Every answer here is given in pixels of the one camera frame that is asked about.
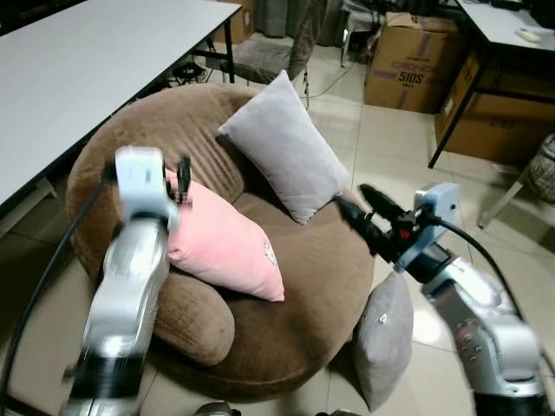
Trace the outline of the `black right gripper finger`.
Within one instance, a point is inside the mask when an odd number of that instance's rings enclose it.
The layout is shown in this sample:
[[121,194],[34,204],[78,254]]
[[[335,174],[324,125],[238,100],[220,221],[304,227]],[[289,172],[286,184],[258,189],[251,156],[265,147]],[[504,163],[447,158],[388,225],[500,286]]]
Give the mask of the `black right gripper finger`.
[[334,203],[340,210],[342,218],[350,229],[356,231],[364,239],[372,254],[380,254],[383,247],[388,242],[383,232],[373,223],[371,215],[361,209],[356,202],[349,201],[348,198],[334,198]]
[[364,215],[365,219],[373,217],[381,217],[389,222],[392,227],[409,227],[411,226],[411,213],[405,211],[399,206],[388,194],[377,190],[376,187],[369,184],[361,184],[360,192],[366,202],[369,203],[368,214]]

